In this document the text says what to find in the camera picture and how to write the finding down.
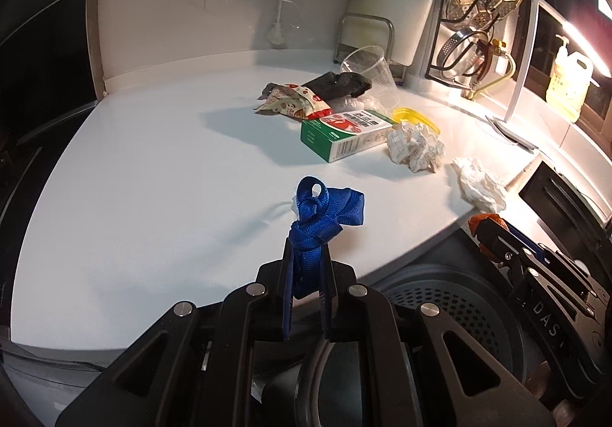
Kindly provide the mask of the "green white carton box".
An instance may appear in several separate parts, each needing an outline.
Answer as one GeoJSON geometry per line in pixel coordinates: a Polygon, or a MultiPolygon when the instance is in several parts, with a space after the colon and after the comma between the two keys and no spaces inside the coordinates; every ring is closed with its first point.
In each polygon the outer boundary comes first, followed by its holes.
{"type": "Polygon", "coordinates": [[[387,141],[394,122],[373,110],[347,111],[305,120],[301,142],[327,163],[363,152],[387,141]]]}

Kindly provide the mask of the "white tissue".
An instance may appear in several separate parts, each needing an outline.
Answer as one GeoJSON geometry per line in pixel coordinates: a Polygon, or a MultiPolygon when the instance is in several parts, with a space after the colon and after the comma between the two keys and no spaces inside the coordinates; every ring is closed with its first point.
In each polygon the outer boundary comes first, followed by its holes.
{"type": "Polygon", "coordinates": [[[452,167],[456,170],[466,202],[489,214],[498,214],[506,209],[506,190],[477,159],[456,158],[452,167]]]}

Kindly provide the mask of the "red patterned snack wrapper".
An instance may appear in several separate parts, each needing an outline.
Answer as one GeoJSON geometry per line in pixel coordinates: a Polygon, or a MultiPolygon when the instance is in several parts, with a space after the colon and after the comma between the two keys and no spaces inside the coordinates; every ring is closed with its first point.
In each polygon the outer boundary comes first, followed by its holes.
{"type": "Polygon", "coordinates": [[[297,120],[329,116],[332,108],[311,89],[296,84],[268,84],[258,98],[256,113],[281,114],[297,120]]]}

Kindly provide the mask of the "printed paper ball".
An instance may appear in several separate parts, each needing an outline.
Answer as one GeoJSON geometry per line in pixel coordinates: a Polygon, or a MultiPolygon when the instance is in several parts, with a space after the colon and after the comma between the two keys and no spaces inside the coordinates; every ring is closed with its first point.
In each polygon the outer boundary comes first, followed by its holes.
{"type": "Polygon", "coordinates": [[[437,172],[445,155],[439,135],[423,123],[395,124],[387,135],[387,147],[391,161],[407,166],[413,173],[437,172]]]}

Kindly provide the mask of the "black bag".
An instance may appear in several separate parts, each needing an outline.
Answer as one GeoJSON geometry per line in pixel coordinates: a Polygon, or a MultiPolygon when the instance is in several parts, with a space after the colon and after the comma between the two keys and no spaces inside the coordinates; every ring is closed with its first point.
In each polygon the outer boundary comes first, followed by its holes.
{"type": "Polygon", "coordinates": [[[358,98],[373,87],[371,81],[360,73],[324,73],[304,84],[316,96],[325,102],[336,98],[358,98]]]}

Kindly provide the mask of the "yellow plastic lid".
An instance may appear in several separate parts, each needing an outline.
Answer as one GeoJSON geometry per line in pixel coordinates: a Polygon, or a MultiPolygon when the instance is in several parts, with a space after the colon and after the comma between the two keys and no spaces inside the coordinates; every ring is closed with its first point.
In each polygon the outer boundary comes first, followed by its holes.
{"type": "Polygon", "coordinates": [[[441,134],[441,130],[436,123],[433,123],[429,118],[411,108],[400,107],[394,109],[392,112],[392,119],[396,122],[408,121],[412,124],[423,124],[435,134],[441,134]]]}

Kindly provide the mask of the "clear plastic cup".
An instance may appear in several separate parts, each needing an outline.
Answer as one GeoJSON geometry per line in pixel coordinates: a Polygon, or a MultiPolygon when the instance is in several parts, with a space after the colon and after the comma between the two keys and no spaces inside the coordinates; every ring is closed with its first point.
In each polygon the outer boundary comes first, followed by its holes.
{"type": "Polygon", "coordinates": [[[398,107],[398,89],[382,47],[358,48],[342,60],[340,68],[344,73],[358,73],[368,79],[370,92],[386,110],[398,107]]]}

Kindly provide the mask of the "clear plastic wrap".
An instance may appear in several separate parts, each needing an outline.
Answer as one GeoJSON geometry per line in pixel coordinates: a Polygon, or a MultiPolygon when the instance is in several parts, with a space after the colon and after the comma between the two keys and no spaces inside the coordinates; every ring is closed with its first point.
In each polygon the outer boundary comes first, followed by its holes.
{"type": "Polygon", "coordinates": [[[381,103],[381,101],[372,95],[360,95],[356,98],[347,96],[342,101],[342,111],[358,111],[358,110],[371,110],[381,114],[386,114],[387,109],[381,103]]]}

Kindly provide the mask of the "black kitchen sink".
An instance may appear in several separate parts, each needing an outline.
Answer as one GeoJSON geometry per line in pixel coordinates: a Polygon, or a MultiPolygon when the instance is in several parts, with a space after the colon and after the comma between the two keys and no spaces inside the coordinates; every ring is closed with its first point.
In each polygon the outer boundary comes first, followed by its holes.
{"type": "Polygon", "coordinates": [[[546,162],[536,166],[519,196],[567,246],[572,241],[593,248],[611,243],[610,231],[586,196],[546,162]]]}

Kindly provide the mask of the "grey perforated trash bin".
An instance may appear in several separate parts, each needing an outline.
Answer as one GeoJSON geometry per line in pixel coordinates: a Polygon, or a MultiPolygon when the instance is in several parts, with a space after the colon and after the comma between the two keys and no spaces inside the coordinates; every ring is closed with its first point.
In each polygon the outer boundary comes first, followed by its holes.
{"type": "Polygon", "coordinates": [[[436,304],[515,378],[527,378],[524,332],[484,278],[440,264],[411,264],[374,287],[402,307],[436,304]]]}

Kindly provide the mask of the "white desk lamp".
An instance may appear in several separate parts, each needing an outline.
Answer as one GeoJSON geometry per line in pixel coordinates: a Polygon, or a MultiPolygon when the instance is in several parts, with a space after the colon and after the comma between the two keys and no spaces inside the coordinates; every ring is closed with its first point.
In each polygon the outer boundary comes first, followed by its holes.
{"type": "Polygon", "coordinates": [[[506,109],[503,119],[495,117],[487,117],[488,122],[493,129],[503,136],[506,140],[510,141],[514,145],[518,145],[526,152],[535,153],[538,147],[535,144],[527,141],[520,137],[517,133],[513,132],[507,127],[507,123],[513,117],[514,111],[516,111],[519,99],[522,91],[525,88],[525,83],[528,78],[529,68],[531,65],[531,59],[535,46],[536,30],[538,28],[539,11],[544,10],[549,16],[560,24],[563,32],[566,36],[574,41],[579,49],[585,54],[585,56],[593,63],[593,66],[597,71],[604,77],[611,77],[610,68],[604,63],[604,60],[596,49],[593,48],[587,38],[579,31],[579,29],[572,24],[567,18],[562,15],[555,7],[553,7],[547,0],[529,0],[529,18],[527,34],[524,42],[523,54],[521,57],[521,63],[519,64],[519,72],[517,74],[516,84],[514,85],[513,95],[511,96],[510,103],[506,109]]]}

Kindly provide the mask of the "metal cutting board stand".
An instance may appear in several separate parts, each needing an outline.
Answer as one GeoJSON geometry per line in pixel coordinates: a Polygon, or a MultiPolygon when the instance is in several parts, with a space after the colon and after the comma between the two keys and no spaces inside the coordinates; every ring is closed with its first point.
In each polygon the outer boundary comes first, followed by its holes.
{"type": "Polygon", "coordinates": [[[341,64],[348,55],[369,46],[383,50],[383,57],[390,67],[393,81],[402,86],[407,68],[393,58],[394,49],[398,46],[398,35],[393,22],[384,16],[367,13],[342,15],[335,36],[333,62],[341,64]]]}

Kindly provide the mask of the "blue white bottle brush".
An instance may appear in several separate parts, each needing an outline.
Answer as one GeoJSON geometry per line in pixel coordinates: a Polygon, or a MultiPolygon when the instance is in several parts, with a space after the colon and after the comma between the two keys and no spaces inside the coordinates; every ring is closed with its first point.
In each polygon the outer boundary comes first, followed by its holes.
{"type": "Polygon", "coordinates": [[[291,0],[276,0],[276,16],[268,32],[267,40],[273,48],[281,48],[285,45],[283,7],[291,4],[291,0]]]}

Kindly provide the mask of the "yellow detergent jug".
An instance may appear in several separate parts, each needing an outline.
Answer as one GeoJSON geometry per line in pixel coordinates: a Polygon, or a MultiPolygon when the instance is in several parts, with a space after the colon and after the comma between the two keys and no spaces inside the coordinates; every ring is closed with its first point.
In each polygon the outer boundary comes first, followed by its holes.
{"type": "Polygon", "coordinates": [[[550,83],[545,101],[566,120],[575,123],[581,115],[593,73],[593,63],[584,54],[567,50],[567,37],[557,34],[561,41],[550,71],[550,83]]]}

